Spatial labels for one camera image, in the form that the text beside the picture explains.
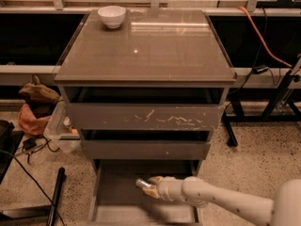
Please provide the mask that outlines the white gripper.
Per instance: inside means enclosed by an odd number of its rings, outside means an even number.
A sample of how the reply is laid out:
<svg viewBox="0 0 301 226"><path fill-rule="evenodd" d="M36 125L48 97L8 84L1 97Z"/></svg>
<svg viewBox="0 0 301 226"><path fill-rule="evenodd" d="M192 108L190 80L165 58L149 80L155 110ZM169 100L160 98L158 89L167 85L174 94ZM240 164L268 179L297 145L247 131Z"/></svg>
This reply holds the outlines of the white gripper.
<svg viewBox="0 0 301 226"><path fill-rule="evenodd" d="M174 177L154 176L149 178L148 182L156 186L143 187L142 190L146 195L167 202L184 202L183 180Z"/></svg>

